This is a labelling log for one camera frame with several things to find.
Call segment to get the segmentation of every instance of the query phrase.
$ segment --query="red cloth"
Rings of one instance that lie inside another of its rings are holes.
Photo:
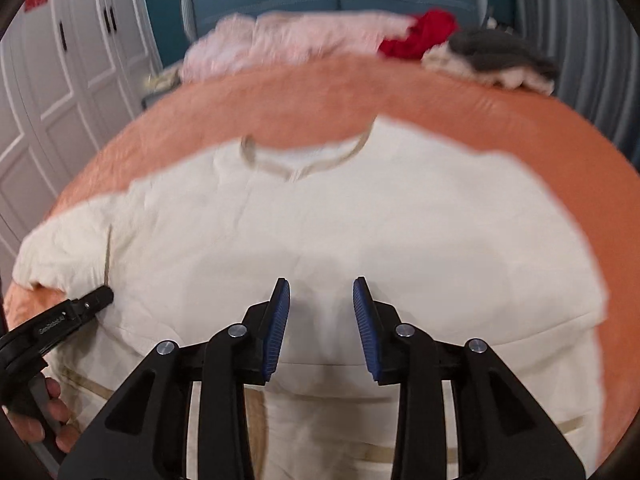
[[[456,17],[441,9],[431,9],[409,28],[406,40],[383,40],[378,47],[387,57],[401,59],[422,59],[424,53],[432,46],[444,43],[449,36],[458,30]]]

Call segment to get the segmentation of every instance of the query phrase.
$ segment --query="bed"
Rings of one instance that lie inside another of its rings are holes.
[[[513,153],[545,180],[582,227],[610,291],[608,319],[598,328],[606,390],[604,460],[640,405],[640,351],[633,336],[640,300],[640,181],[597,130],[552,98],[484,88],[408,62],[362,57],[183,85],[106,146],[63,191],[49,216],[98,194],[124,190],[136,178],[225,140],[252,136],[276,148],[323,144],[352,136],[378,114],[441,132],[476,150]],[[11,284],[5,300],[10,325],[61,298],[60,291],[30,292]]]

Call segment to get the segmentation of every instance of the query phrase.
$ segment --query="white wardrobe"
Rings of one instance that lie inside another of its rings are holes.
[[[26,0],[0,42],[0,276],[160,70],[144,0]]]

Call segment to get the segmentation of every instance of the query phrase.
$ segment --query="metal screw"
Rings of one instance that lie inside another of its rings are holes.
[[[231,325],[229,327],[228,333],[231,337],[242,337],[246,334],[246,327],[241,324]]]
[[[156,346],[156,352],[160,355],[168,355],[175,350],[175,344],[172,341],[162,341]]]
[[[407,323],[402,323],[401,325],[396,326],[396,333],[400,337],[411,337],[415,334],[415,328]]]
[[[482,339],[472,339],[471,341],[469,341],[469,348],[472,352],[483,354],[484,352],[486,352],[488,346],[484,341],[482,341]]]

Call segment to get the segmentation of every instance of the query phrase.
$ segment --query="human hand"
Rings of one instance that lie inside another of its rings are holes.
[[[69,453],[80,437],[80,433],[73,426],[67,425],[69,418],[71,418],[71,410],[60,400],[60,384],[51,378],[47,378],[46,383],[49,397],[51,397],[48,405],[49,413],[57,421],[65,424],[56,438],[56,444],[61,451]],[[12,412],[8,412],[7,417],[14,427],[15,433],[26,443],[34,444],[44,439],[44,428],[34,418]]]

